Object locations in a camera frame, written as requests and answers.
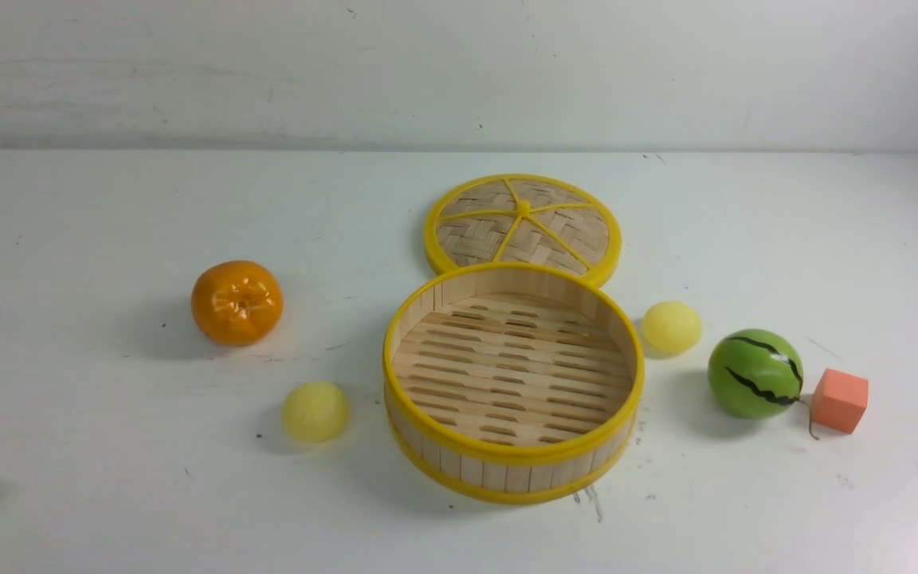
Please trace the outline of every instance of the toy watermelon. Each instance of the toy watermelon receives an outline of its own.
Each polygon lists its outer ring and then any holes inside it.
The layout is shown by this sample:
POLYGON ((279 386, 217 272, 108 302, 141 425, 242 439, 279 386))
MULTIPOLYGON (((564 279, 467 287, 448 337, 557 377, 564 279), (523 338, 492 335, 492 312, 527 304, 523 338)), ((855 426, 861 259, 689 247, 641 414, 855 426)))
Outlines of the toy watermelon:
POLYGON ((788 341, 770 331, 744 329, 722 339, 707 363, 718 404, 744 419, 783 413, 802 391, 802 362, 788 341))

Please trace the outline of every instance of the orange foam cube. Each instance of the orange foam cube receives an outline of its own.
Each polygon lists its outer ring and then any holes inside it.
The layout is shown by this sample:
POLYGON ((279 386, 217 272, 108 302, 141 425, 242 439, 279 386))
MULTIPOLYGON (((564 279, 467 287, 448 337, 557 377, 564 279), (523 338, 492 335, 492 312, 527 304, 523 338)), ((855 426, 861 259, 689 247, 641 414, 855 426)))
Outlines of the orange foam cube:
POLYGON ((813 393, 813 422, 852 434, 869 397, 870 381, 827 368, 813 393))

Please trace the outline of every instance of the bamboo steamer lid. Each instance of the bamboo steamer lid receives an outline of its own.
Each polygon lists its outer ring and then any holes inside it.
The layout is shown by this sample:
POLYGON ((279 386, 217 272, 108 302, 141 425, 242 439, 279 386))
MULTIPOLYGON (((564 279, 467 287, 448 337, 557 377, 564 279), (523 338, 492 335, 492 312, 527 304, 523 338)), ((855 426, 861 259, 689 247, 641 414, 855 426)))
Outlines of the bamboo steamer lid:
POLYGON ((489 175, 452 189, 423 231, 436 273, 485 262, 528 262, 604 284, 622 234, 600 201, 571 184, 528 174, 489 175))

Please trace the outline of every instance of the yellow ball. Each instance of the yellow ball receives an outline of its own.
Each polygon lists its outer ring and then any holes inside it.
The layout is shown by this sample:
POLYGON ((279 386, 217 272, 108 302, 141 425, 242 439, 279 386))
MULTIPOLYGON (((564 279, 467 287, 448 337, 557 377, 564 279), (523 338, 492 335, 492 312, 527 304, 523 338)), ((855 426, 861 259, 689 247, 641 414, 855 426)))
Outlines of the yellow ball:
POLYGON ((349 403, 335 383, 313 381, 292 389, 281 406, 281 426, 300 442, 324 442, 342 434, 349 403))
POLYGON ((644 338, 653 348, 668 355, 679 355, 692 348, 703 331, 700 317, 684 302, 661 301, 644 315, 644 338))

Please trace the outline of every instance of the toy orange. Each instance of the toy orange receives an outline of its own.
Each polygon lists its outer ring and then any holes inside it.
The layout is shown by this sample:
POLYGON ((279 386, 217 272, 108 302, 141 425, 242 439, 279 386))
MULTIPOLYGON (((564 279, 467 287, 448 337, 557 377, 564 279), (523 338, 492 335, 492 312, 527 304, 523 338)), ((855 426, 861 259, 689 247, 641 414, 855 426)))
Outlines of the toy orange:
POLYGON ((226 261, 198 277, 190 295, 194 322, 215 342, 258 342, 281 319, 283 299, 276 278, 252 261, 226 261))

